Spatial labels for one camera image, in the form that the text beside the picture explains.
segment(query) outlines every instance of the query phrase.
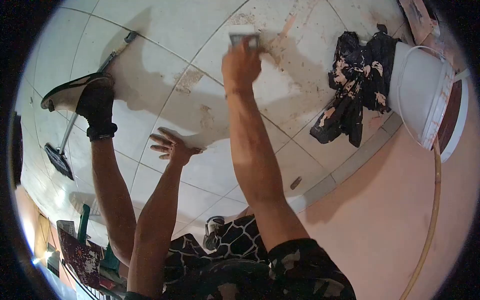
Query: hand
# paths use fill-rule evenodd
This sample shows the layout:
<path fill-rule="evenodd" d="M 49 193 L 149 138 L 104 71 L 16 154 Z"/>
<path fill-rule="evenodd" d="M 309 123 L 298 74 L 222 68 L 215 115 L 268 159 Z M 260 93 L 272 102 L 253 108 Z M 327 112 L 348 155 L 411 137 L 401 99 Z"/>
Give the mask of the hand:
<path fill-rule="evenodd" d="M 262 71 L 260 62 L 261 48 L 248 46 L 253 36 L 246 36 L 235 47 L 230 47 L 222 60 L 222 75 L 225 92 L 234 90 L 251 90 L 253 82 Z"/>
<path fill-rule="evenodd" d="M 192 155 L 203 152 L 200 148 L 187 148 L 180 138 L 174 136 L 163 128 L 158 128 L 157 130 L 162 135 L 150 135 L 150 139 L 155 143 L 158 143 L 158 145 L 151 145 L 150 149 L 166 153 L 160 155 L 160 159 L 169 159 L 173 164 L 185 166 Z"/>

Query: cable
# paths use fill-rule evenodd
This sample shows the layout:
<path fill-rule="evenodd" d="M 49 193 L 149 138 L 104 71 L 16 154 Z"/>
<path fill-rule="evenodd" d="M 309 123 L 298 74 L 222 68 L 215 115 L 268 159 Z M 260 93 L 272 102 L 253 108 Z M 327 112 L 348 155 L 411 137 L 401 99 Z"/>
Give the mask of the cable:
<path fill-rule="evenodd" d="M 407 298 L 408 294 L 412 290 L 413 285 L 417 281 L 423 264 L 425 263 L 425 259 L 427 258 L 428 250 L 430 249 L 430 245 L 432 244 L 433 234 L 435 233 L 435 226 L 437 225 L 438 208 L 440 205 L 440 186 L 442 183 L 442 161 L 440 159 L 440 145 L 438 143 L 438 136 L 435 137 L 435 141 L 433 142 L 433 154 L 435 156 L 435 189 L 433 192 L 432 217 L 430 218 L 427 239 L 425 240 L 425 244 L 423 245 L 423 250 L 421 252 L 419 262 L 417 263 L 415 271 L 413 271 L 413 275 L 410 278 L 410 281 L 408 282 L 405 291 L 400 297 L 400 300 L 405 300 Z"/>

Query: wrist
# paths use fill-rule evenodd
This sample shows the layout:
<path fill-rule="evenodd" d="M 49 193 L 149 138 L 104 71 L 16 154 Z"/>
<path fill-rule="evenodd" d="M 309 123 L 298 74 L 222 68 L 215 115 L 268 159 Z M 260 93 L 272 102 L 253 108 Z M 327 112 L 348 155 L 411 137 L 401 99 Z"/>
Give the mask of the wrist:
<path fill-rule="evenodd" d="M 183 167 L 185 166 L 186 164 L 183 164 L 181 161 L 179 160 L 175 160 L 175 159 L 171 159 L 169 162 L 168 162 L 168 168 L 173 168 L 173 169 L 183 169 Z"/>
<path fill-rule="evenodd" d="M 225 88 L 225 95 L 227 96 L 229 94 L 243 95 L 253 93 L 252 84 L 239 83 L 236 81 L 225 81 L 223 86 Z"/>

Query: bucket handle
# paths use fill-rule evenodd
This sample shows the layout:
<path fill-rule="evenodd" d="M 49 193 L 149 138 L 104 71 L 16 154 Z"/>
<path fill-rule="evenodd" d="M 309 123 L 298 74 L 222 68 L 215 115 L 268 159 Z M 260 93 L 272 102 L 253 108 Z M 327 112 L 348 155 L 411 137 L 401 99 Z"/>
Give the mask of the bucket handle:
<path fill-rule="evenodd" d="M 403 113 L 402 113 L 402 106 L 400 105 L 400 85 L 402 84 L 402 78 L 403 78 L 403 73 L 405 71 L 405 66 L 407 65 L 407 57 L 410 55 L 410 53 L 415 50 L 415 49 L 419 49 L 419 48 L 426 48 L 426 49 L 430 49 L 431 51 L 435 52 L 436 54 L 438 54 L 438 56 L 440 57 L 441 60 L 445 60 L 445 56 L 443 56 L 443 54 L 441 54 L 440 52 L 438 52 L 437 50 L 435 49 L 432 49 L 430 47 L 427 47 L 427 46 L 415 46 L 415 47 L 412 47 L 412 49 L 410 49 L 406 54 L 405 54 L 405 57 L 403 58 L 403 62 L 402 62 L 402 66 L 400 67 L 400 75 L 398 76 L 398 83 L 396 85 L 396 100 L 398 101 L 398 112 L 400 113 L 400 117 L 402 118 L 402 122 L 404 123 L 405 125 L 405 128 L 407 129 L 407 132 L 410 134 L 410 136 L 412 137 L 412 139 L 417 142 L 417 144 L 420 146 L 420 147 L 423 147 L 420 142 L 418 141 L 418 139 L 416 139 L 415 137 L 413 137 L 413 134 L 412 132 L 410 131 L 410 129 L 408 128 L 407 126 L 407 123 L 405 123 L 405 119 L 403 118 Z"/>

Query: mop head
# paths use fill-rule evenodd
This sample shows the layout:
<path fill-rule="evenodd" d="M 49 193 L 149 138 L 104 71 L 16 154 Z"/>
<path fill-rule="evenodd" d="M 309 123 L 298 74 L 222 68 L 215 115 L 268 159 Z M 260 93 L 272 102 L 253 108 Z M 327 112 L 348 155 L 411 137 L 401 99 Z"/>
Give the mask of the mop head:
<path fill-rule="evenodd" d="M 73 180 L 72 170 L 70 170 L 67 159 L 63 155 L 60 155 L 59 151 L 52 147 L 52 145 L 49 143 L 45 144 L 44 149 L 55 169 Z"/>

